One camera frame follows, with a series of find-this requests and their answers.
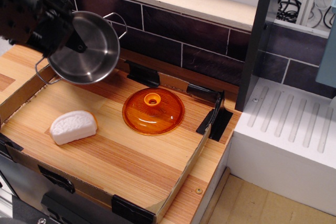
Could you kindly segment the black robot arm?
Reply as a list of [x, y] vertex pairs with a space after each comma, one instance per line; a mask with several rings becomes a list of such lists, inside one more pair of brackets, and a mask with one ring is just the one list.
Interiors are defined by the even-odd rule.
[[82, 53], [87, 46], [73, 25], [70, 0], [1, 0], [1, 38], [48, 57], [68, 47]]

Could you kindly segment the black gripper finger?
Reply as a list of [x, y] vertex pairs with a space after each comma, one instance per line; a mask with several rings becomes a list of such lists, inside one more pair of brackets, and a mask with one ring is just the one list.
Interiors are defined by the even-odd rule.
[[81, 37], [79, 36], [79, 34], [75, 29], [69, 36], [65, 46], [78, 53], [83, 53], [87, 49], [85, 42], [81, 39]]

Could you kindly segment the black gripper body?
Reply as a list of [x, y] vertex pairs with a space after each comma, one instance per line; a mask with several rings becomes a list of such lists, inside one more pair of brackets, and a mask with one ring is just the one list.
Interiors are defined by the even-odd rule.
[[75, 49], [70, 0], [1, 0], [1, 38], [50, 56]]

